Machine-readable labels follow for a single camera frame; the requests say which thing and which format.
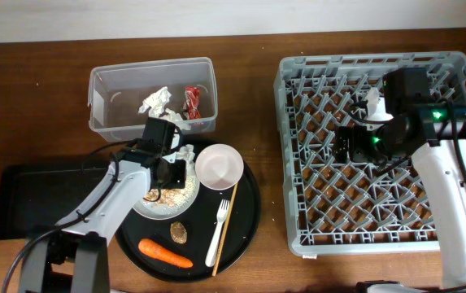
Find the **red snack wrapper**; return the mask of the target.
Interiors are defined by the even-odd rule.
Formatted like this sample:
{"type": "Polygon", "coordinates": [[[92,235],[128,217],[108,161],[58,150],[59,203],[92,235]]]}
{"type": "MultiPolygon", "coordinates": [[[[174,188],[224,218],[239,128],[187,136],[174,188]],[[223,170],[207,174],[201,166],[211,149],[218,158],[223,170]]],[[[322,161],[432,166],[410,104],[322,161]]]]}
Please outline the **red snack wrapper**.
{"type": "Polygon", "coordinates": [[[199,101],[200,89],[195,86],[186,86],[183,112],[188,120],[197,120],[201,118],[201,114],[198,110],[199,101]]]}

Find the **white tissue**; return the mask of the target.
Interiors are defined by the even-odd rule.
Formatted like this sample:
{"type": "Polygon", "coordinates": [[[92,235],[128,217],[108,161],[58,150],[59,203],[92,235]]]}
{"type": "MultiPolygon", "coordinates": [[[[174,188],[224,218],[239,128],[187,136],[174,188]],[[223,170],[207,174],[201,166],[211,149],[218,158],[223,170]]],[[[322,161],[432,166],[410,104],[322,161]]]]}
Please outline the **white tissue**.
{"type": "Polygon", "coordinates": [[[182,131],[189,132],[194,127],[189,122],[185,89],[177,89],[173,94],[167,86],[160,88],[142,100],[138,115],[167,120],[176,124],[182,131]]]}
{"type": "Polygon", "coordinates": [[[194,146],[192,144],[186,144],[182,146],[176,153],[177,160],[184,160],[186,163],[192,164],[194,162],[194,146]]]}

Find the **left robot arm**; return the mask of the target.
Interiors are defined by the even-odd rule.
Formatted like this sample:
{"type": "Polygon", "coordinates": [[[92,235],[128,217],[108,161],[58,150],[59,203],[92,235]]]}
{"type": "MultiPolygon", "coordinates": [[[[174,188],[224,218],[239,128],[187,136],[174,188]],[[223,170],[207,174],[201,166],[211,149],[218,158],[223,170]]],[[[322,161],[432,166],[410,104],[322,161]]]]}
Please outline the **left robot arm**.
{"type": "Polygon", "coordinates": [[[146,121],[143,135],[124,142],[107,173],[72,212],[27,241],[12,267],[20,267],[20,292],[108,292],[107,248],[133,205],[151,190],[182,187],[175,160],[183,136],[172,122],[146,121]]]}

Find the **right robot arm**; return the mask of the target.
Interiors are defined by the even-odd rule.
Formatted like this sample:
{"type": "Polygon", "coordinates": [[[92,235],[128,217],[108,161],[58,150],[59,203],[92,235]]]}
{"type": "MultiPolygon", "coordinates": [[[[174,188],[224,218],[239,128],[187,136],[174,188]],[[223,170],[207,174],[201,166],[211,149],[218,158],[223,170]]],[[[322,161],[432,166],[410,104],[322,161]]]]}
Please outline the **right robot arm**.
{"type": "Polygon", "coordinates": [[[442,291],[466,292],[466,105],[435,99],[425,68],[383,76],[382,97],[357,102],[368,111],[336,131],[340,163],[409,160],[428,196],[442,257],[442,291]]]}

